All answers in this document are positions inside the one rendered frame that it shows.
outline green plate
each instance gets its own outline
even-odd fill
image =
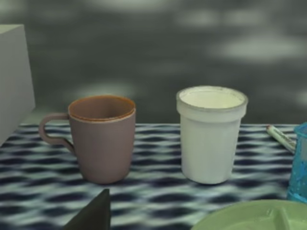
[[[307,205],[287,200],[237,203],[209,214],[192,230],[307,230]]]

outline mug handle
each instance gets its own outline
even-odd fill
[[[75,154],[73,144],[71,144],[65,138],[56,138],[51,137],[47,134],[45,130],[45,125],[51,120],[69,120],[69,115],[67,113],[58,113],[58,114],[49,114],[43,118],[39,123],[38,132],[40,137],[50,145],[63,145],[65,146],[72,154]]]

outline white box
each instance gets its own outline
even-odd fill
[[[0,146],[35,108],[23,25],[0,25]]]

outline orange rim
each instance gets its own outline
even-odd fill
[[[93,99],[93,98],[117,98],[117,99],[120,99],[122,101],[125,101],[125,102],[129,103],[130,105],[133,106],[133,108],[129,112],[127,112],[127,113],[125,113],[123,115],[115,116],[115,117],[111,117],[111,118],[97,118],[97,119],[95,119],[95,118],[87,118],[87,117],[83,117],[83,116],[78,116],[76,114],[71,113],[71,107],[73,105],[75,105],[77,103],[80,103],[80,102],[83,102],[83,101],[86,101],[86,100],[89,100],[89,99]],[[90,96],[90,97],[84,97],[84,98],[81,98],[81,99],[78,99],[78,100],[72,102],[68,106],[68,111],[69,111],[70,116],[72,116],[74,118],[78,118],[80,120],[84,120],[84,121],[111,121],[111,120],[118,120],[118,119],[121,119],[121,118],[125,118],[125,117],[133,114],[133,112],[135,111],[135,103],[134,103],[133,100],[130,100],[130,99],[126,98],[126,97],[120,97],[120,96],[113,96],[113,95]]]

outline table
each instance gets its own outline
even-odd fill
[[[277,126],[292,138],[293,125]],[[82,179],[75,157],[22,125],[0,148],[0,229],[59,230],[110,188],[112,230],[189,230],[207,214],[239,201],[285,199],[292,154],[265,132],[242,125],[233,174],[220,185],[197,184],[180,169],[179,125],[137,125],[131,171],[112,185]],[[70,138],[67,124],[47,125]]]

